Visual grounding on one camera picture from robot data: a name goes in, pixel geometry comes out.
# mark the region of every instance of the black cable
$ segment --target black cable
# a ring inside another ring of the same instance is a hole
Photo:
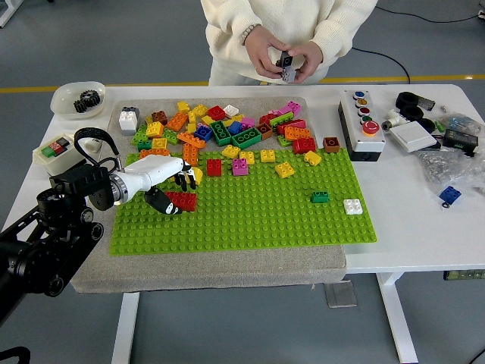
[[[445,24],[445,23],[458,23],[459,21],[466,21],[466,20],[470,20],[470,19],[474,19],[476,17],[478,17],[478,15],[474,15],[473,17],[467,17],[466,19],[460,19],[460,20],[448,20],[448,21],[435,21],[435,20],[429,20],[429,19],[426,19],[424,17],[420,17],[419,15],[416,15],[416,14],[409,14],[409,13],[400,13],[398,11],[391,11],[391,10],[387,10],[387,9],[384,9],[384,8],[380,8],[378,6],[376,6],[377,9],[379,10],[382,10],[382,11],[387,11],[388,13],[391,13],[391,14],[401,14],[401,15],[409,15],[410,17],[418,17],[422,20],[425,20],[429,23],[440,23],[440,24]]]
[[[480,358],[480,356],[481,356],[483,353],[485,353],[485,349],[483,349],[482,351],[480,351],[480,353],[479,353],[479,354],[478,354],[476,357],[474,357],[474,358],[473,358],[473,360],[471,360],[471,361],[470,361],[470,364],[473,364],[473,362],[474,362],[475,360],[477,360],[478,358]]]
[[[379,53],[379,52],[372,52],[372,51],[365,51],[364,49],[359,49],[359,48],[356,48],[356,47],[352,47],[352,49],[356,50],[356,51],[359,51],[359,52],[364,52],[364,53],[371,53],[372,55],[382,55],[383,57],[386,57],[388,59],[390,59],[391,61],[394,61],[395,63],[397,63],[401,68],[402,70],[406,73],[406,77],[408,78],[408,84],[411,83],[411,78],[409,76],[409,73],[408,71],[404,68],[404,66],[402,64],[400,64],[397,60],[395,60],[394,58],[388,56],[388,55],[384,55],[382,53]]]

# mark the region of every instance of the yellow lego brick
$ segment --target yellow lego brick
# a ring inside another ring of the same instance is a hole
[[[238,122],[241,122],[243,118],[244,118],[243,114],[235,115],[232,117],[233,121],[238,121]]]
[[[187,133],[194,134],[196,130],[197,130],[196,124],[187,124]]]
[[[167,148],[167,138],[153,138],[152,148],[153,149],[166,149]]]
[[[288,162],[284,162],[281,165],[277,165],[274,170],[281,178],[286,178],[295,174],[295,170],[289,165]]]
[[[315,152],[308,152],[305,154],[305,162],[310,163],[310,165],[317,165],[321,162],[321,157]]]
[[[241,151],[241,148],[238,148],[237,146],[227,146],[226,149],[223,150],[221,154],[224,157],[235,159],[235,157],[237,157],[240,151]]]
[[[214,122],[214,120],[208,115],[203,116],[202,121],[204,122],[205,125],[211,125]]]
[[[177,107],[179,108],[179,113],[181,114],[188,114],[190,111],[189,104],[187,104],[185,101],[178,102]]]
[[[261,150],[261,162],[262,163],[272,163],[276,161],[276,156],[274,150]]]
[[[160,138],[163,133],[164,133],[164,126],[159,121],[151,123],[146,128],[146,136],[148,138]]]
[[[255,153],[254,152],[241,152],[239,154],[239,158],[240,159],[245,158],[246,163],[248,165],[253,165],[255,163]]]
[[[197,123],[196,113],[193,110],[189,111],[189,123],[191,123],[191,124]]]
[[[199,118],[202,118],[203,116],[207,115],[207,106],[204,106],[203,104],[197,105],[193,111],[198,116]]]

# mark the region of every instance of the white table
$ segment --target white table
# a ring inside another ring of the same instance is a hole
[[[453,85],[108,87],[106,104],[99,115],[84,123],[54,116],[44,140],[83,126],[107,127],[114,104],[126,99],[300,96],[308,104],[318,146],[322,147],[323,137],[339,137],[343,143],[337,106],[345,89],[368,90],[382,119],[394,108],[397,95],[410,91],[436,101],[435,109],[425,113],[426,118],[442,115],[440,106],[446,105],[483,123],[466,95]],[[485,268],[485,226],[479,213],[485,208],[485,197],[474,190],[462,191],[452,208],[444,209],[440,198],[429,188],[417,158],[405,152],[391,136],[386,138],[378,162],[353,164],[378,241],[345,246],[347,272],[377,274],[399,358],[401,362],[417,362],[395,282],[407,271]],[[49,182],[45,172],[32,165],[6,226],[21,217],[27,206],[33,206],[37,193],[46,188]],[[125,295],[113,362],[129,361],[137,302],[137,293]]]

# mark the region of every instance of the hand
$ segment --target hand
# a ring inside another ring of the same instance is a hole
[[[274,47],[280,51],[287,51],[290,45],[281,42],[266,28],[258,25],[246,37],[244,46],[248,51],[249,59],[260,76],[273,79],[281,78],[280,73],[283,72],[283,69],[271,63],[268,48]]]
[[[288,54],[292,57],[295,57],[296,55],[303,55],[303,57],[305,57],[302,66],[296,70],[296,77],[293,83],[302,83],[315,73],[318,65],[324,60],[324,55],[322,54],[320,47],[317,43],[312,41],[304,45],[298,45],[294,49],[290,49]]]

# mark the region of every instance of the control box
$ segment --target control box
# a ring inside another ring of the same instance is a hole
[[[339,117],[351,161],[375,162],[386,140],[368,91],[346,90]]]

